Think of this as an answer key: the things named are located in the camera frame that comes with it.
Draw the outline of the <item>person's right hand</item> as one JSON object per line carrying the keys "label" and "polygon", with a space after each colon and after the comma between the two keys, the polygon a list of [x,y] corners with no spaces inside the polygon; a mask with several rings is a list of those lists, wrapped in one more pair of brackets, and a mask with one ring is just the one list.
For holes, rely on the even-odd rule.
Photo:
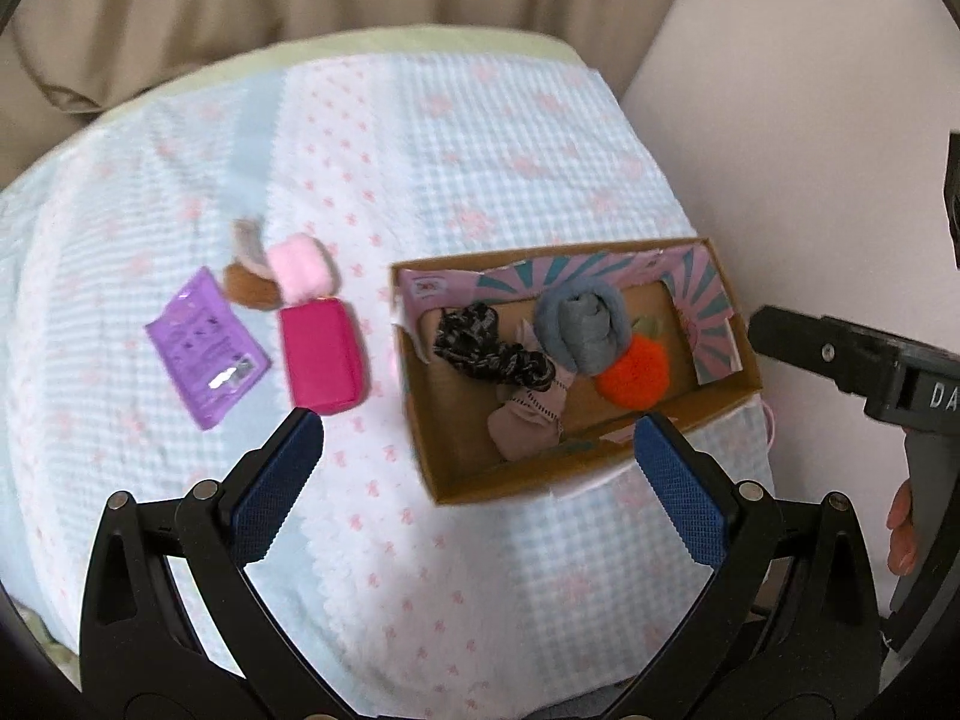
{"label": "person's right hand", "polygon": [[913,525],[913,489],[905,479],[893,496],[887,515],[890,532],[887,567],[896,577],[905,577],[914,571],[918,559],[918,538]]}

